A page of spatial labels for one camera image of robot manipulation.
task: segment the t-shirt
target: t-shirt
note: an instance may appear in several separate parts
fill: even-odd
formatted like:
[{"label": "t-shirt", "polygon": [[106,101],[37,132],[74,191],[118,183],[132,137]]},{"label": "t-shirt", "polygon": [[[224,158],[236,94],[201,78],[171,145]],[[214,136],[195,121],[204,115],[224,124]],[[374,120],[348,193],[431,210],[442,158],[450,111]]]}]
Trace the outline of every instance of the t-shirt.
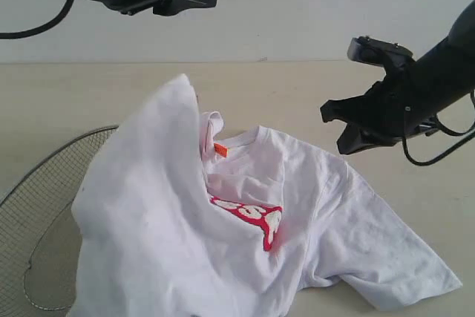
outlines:
[{"label": "t-shirt", "polygon": [[343,160],[261,126],[215,146],[222,127],[180,76],[101,148],[70,317],[279,317],[340,279],[389,310],[461,286]]}]

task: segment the wire mesh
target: wire mesh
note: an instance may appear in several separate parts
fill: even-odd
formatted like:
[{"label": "wire mesh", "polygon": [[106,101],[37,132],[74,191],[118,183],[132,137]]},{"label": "wire mesh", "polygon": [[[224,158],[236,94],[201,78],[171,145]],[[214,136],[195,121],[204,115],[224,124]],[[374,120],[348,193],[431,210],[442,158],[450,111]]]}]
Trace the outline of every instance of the wire mesh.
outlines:
[{"label": "wire mesh", "polygon": [[0,202],[0,317],[68,312],[81,244],[70,207],[89,163],[116,128],[71,140]]}]

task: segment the beige table surface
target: beige table surface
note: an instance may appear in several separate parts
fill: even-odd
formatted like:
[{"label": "beige table surface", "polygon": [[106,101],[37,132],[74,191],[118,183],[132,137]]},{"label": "beige table surface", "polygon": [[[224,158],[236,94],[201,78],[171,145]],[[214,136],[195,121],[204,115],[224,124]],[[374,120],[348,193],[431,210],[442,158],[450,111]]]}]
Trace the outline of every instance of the beige table surface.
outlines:
[{"label": "beige table surface", "polygon": [[[178,73],[190,76],[202,111],[221,111],[225,136],[261,124],[334,153],[343,125],[324,125],[319,106],[362,94],[382,75],[378,68],[339,61],[0,65],[0,192],[70,138],[121,122]],[[463,100],[442,118],[462,129],[472,116],[469,101]],[[435,135],[411,140],[410,148],[414,156],[427,158],[449,143]],[[298,293],[289,316],[475,316],[474,152],[475,140],[429,168],[409,164],[400,146],[347,158],[461,278],[461,290],[379,313],[340,283]]]}]

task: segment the red graphic print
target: red graphic print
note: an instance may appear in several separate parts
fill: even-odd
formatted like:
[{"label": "red graphic print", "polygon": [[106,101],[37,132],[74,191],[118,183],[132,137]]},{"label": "red graphic print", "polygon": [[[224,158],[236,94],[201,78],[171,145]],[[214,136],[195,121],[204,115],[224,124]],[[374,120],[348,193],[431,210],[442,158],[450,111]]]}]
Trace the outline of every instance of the red graphic print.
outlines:
[{"label": "red graphic print", "polygon": [[272,248],[275,234],[278,231],[279,223],[282,219],[282,207],[265,207],[253,204],[242,204],[221,200],[218,197],[212,197],[211,203],[219,206],[236,217],[252,224],[259,226],[264,232],[264,251],[268,252]]}]

